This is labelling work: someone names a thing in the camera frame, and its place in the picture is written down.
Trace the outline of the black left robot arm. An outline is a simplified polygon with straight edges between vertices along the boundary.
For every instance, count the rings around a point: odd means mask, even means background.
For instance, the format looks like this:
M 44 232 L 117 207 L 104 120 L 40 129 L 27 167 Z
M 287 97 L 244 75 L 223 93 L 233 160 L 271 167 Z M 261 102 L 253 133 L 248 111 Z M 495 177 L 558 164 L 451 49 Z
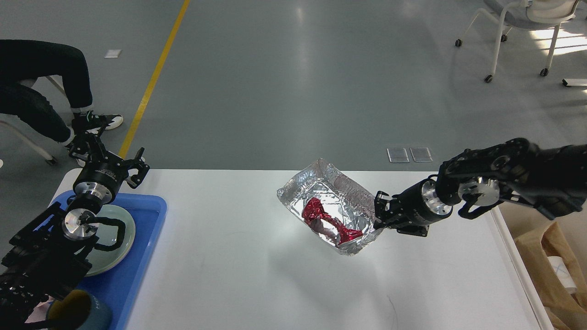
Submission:
M 69 156 L 82 160 L 67 207 L 50 205 L 9 240 L 12 249 L 1 263 L 0 319 L 3 330 L 37 330 L 51 326 L 73 328 L 76 317 L 27 323 L 35 307 L 46 297 L 64 299 L 92 267 L 91 251 L 111 252 L 123 244 L 126 224 L 98 216 L 103 205 L 113 202 L 123 182 L 137 188 L 150 167 L 144 148 L 122 159 L 109 152 L 97 134 L 77 133 Z

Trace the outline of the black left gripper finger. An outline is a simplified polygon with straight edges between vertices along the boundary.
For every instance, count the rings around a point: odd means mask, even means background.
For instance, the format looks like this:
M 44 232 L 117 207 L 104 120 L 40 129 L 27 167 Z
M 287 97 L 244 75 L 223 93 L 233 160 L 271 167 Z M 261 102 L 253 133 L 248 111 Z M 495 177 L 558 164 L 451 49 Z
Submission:
M 69 156 L 72 159 L 84 161 L 84 163 L 109 163 L 115 161 L 115 154 L 109 152 L 100 139 L 105 128 L 107 128 L 107 125 L 101 126 L 97 133 L 83 132 L 76 134 L 69 147 Z
M 143 158 L 144 151 L 145 148 L 139 148 L 134 158 L 117 162 L 117 170 L 121 175 L 121 180 L 126 182 L 132 189 L 138 188 L 144 182 L 145 176 L 150 169 Z

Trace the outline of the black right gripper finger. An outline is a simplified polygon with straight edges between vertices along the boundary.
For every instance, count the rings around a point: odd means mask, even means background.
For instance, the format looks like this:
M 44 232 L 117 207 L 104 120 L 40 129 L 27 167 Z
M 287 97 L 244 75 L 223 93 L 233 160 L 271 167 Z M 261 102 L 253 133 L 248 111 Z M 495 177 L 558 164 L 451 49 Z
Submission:
M 392 223 L 399 214 L 399 202 L 394 196 L 378 191 L 374 198 L 375 216 L 378 223 Z
M 399 221 L 399 220 L 389 220 L 383 221 L 379 220 L 376 221 L 374 224 L 375 230 L 380 228 L 390 228 L 395 229 L 400 234 L 405 235 L 412 235 L 417 237 L 426 237 L 428 235 L 428 228 L 429 225 L 417 225 L 412 224 L 411 222 Z

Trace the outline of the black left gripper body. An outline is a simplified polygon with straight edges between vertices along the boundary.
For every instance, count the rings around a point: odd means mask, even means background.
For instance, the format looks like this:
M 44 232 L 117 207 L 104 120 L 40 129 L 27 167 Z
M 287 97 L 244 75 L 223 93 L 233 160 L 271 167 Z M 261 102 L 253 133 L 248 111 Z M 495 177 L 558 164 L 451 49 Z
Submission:
M 88 162 L 73 184 L 76 196 L 90 194 L 97 197 L 102 204 L 109 204 L 119 192 L 123 182 L 128 178 L 128 169 L 119 162 Z

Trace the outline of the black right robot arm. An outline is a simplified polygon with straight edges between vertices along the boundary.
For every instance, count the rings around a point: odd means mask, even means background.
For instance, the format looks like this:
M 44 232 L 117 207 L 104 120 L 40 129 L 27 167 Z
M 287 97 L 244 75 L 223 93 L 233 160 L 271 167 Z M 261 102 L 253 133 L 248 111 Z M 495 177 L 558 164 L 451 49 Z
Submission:
M 586 201 L 583 145 L 541 149 L 514 138 L 485 149 L 465 149 L 438 172 L 404 192 L 374 198 L 375 229 L 426 237 L 431 224 L 458 215 L 476 219 L 505 202 L 536 209 L 549 220 L 581 211 Z

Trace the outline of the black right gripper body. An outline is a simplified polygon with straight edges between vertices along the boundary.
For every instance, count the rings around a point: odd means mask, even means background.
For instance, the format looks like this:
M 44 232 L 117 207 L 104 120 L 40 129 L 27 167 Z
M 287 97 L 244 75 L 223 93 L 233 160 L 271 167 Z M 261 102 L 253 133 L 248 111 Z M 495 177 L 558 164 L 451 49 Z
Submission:
M 436 181 L 427 178 L 392 196 L 390 211 L 390 228 L 427 227 L 448 218 L 453 206 L 442 202 L 436 192 Z

